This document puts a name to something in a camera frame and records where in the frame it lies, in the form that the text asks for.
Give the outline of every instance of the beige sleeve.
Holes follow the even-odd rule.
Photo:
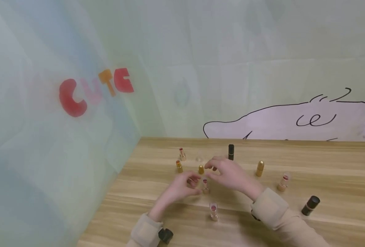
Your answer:
[[[281,241],[292,247],[329,247],[322,236],[307,225],[287,202],[267,188],[252,205],[252,215],[273,229]]]
[[[158,233],[162,227],[162,222],[155,222],[144,213],[133,228],[126,247],[156,247],[160,242]]]

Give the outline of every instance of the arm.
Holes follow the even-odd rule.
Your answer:
[[[201,190],[195,189],[200,176],[194,172],[183,172],[159,196],[148,214],[141,215],[133,228],[126,247],[156,247],[159,244],[158,233],[163,227],[163,213],[172,203],[187,196],[198,195]]]
[[[252,205],[252,215],[270,229],[280,240],[294,247],[329,247],[322,236],[288,208],[279,195],[267,188]]]
[[[284,199],[271,189],[264,189],[258,180],[247,176],[236,162],[215,156],[205,168],[220,172],[219,175],[208,173],[210,179],[248,196],[254,202],[252,215],[273,229],[281,241],[293,247],[329,246],[299,215],[288,209]]]

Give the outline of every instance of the hand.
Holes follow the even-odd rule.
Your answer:
[[[254,202],[264,190],[258,180],[247,175],[239,164],[225,157],[214,156],[205,165],[205,169],[211,168],[213,171],[218,169],[220,174],[206,172],[207,177],[229,189],[244,193]]]
[[[169,187],[159,196],[148,217],[155,222],[161,221],[164,211],[172,203],[188,196],[201,194],[200,189],[195,189],[201,177],[195,172],[183,172],[178,174]]]

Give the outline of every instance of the cartoon drawing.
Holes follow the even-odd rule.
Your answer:
[[[232,122],[208,122],[208,138],[264,140],[365,141],[365,102],[328,100],[320,94],[309,102],[270,106]]]

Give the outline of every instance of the red letter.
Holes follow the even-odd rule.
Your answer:
[[[116,69],[114,72],[115,88],[121,93],[133,93],[134,89],[129,79],[125,79],[125,76],[130,76],[127,68]]]
[[[99,73],[99,79],[100,79],[101,83],[107,84],[107,86],[109,87],[109,92],[110,92],[111,96],[114,97],[115,91],[112,88],[112,85],[110,83],[110,80],[112,79],[112,73],[111,73],[110,69],[106,69],[103,72]]]
[[[60,103],[63,109],[71,117],[82,116],[88,108],[86,101],[82,100],[81,102],[77,103],[72,98],[72,94],[74,93],[76,86],[77,83],[74,79],[67,79],[61,83],[59,88]]]

